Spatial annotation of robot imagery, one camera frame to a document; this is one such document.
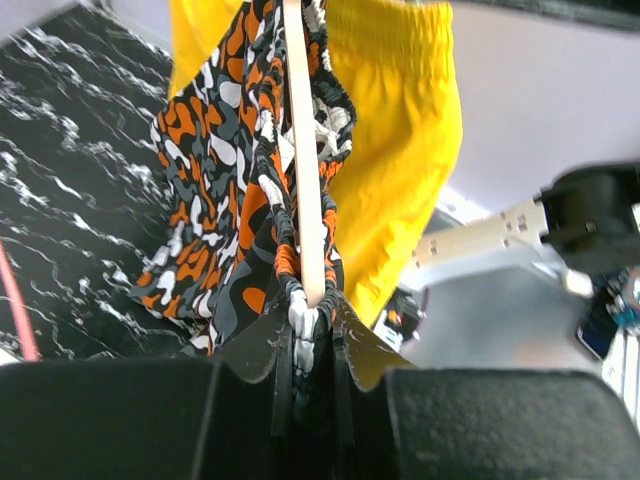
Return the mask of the orange camouflage shorts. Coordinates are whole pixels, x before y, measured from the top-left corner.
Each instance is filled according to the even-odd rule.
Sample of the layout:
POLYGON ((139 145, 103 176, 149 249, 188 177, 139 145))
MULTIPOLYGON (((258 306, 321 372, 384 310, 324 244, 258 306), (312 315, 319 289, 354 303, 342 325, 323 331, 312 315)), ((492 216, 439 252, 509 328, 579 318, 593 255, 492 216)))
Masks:
POLYGON ((325 295, 310 307, 286 83, 281 3, 243 2, 200 71, 152 122, 173 210, 166 243, 130 295, 188 332, 191 355, 214 352, 281 299, 294 332, 294 417, 324 434, 333 426, 329 343, 344 267, 337 207, 322 191, 325 295))

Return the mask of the wooden hanger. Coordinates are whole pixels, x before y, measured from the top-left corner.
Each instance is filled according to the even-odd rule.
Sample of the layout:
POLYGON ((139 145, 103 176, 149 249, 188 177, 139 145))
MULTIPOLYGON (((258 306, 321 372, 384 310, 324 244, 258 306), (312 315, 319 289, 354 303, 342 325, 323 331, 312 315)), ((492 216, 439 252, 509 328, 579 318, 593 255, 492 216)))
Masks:
POLYGON ((324 241, 315 119, 299 0, 283 2, 291 123, 294 136, 301 280, 308 305, 325 293, 324 241))

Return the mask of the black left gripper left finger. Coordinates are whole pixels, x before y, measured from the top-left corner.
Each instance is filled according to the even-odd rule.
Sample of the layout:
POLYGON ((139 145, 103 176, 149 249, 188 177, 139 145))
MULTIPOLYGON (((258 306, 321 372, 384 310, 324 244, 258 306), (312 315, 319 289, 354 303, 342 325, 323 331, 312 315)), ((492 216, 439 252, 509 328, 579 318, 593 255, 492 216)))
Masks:
POLYGON ((209 358, 1 370, 5 479, 283 479, 292 332, 271 307, 209 358))

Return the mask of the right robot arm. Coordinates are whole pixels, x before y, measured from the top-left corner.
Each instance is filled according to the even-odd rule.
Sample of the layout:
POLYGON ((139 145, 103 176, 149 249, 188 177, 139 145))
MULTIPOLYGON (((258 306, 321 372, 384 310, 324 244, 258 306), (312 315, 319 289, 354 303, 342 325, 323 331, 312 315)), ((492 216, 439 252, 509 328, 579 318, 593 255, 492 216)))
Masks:
POLYGON ((639 333, 639 163, 592 163, 494 216, 425 235, 400 283, 417 291, 517 265, 559 273, 588 298, 578 341, 606 359, 616 335, 639 333))

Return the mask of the pink wire hanger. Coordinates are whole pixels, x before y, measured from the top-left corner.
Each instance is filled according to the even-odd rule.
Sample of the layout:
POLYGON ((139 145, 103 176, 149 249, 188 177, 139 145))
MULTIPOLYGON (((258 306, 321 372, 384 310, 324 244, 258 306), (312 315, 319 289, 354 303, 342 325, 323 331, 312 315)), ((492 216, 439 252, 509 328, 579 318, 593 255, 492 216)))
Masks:
POLYGON ((13 323, 21 344, 22 355, 25 361, 37 362, 41 356, 34 330, 4 246, 0 247, 0 251, 1 282, 7 294, 13 323))

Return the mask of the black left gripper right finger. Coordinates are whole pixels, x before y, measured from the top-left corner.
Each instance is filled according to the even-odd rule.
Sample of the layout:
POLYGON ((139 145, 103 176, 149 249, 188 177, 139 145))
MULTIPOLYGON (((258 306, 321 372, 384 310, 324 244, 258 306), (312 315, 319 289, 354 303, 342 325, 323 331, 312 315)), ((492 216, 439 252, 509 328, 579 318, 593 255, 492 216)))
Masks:
POLYGON ((345 299, 333 326, 339 479, 635 479, 618 396, 571 370, 419 369, 345 299))

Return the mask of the yellow shorts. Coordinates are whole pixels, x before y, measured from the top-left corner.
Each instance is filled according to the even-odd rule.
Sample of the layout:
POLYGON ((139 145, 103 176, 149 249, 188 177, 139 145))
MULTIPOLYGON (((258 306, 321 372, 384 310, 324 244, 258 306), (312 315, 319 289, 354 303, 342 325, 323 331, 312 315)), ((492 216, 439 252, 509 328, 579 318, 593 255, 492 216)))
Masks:
MULTIPOLYGON (((245 1, 175 1, 169 101, 245 1)), ((458 157, 463 127, 449 3, 302 5, 322 191, 337 207, 341 294, 371 323, 458 157)))

